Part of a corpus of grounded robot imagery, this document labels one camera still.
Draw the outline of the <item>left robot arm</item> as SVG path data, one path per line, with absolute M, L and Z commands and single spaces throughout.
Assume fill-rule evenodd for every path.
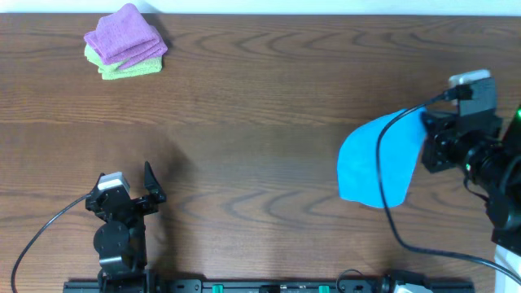
M 104 221 L 93 244 L 102 273 L 110 278 L 141 273 L 147 266 L 144 217 L 158 212 L 167 199 L 149 162 L 143 185 L 148 194 L 132 199 L 123 173 L 102 173 L 85 200 L 85 209 Z

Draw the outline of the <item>blue microfiber cloth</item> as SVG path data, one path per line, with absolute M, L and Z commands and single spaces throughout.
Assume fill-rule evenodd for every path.
M 384 194 L 390 208 L 404 203 L 419 153 L 427 136 L 421 122 L 424 108 L 401 118 L 384 135 L 380 145 L 380 164 Z M 339 150 L 337 177 L 339 197 L 382 208 L 376 169 L 377 139 L 396 112 L 381 116 L 357 128 Z

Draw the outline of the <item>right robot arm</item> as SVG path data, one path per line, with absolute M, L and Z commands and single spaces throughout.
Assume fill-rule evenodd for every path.
M 430 173 L 459 168 L 466 182 L 486 191 L 492 241 L 520 256 L 520 119 L 499 138 L 502 118 L 494 110 L 470 115 L 427 111 L 422 163 Z

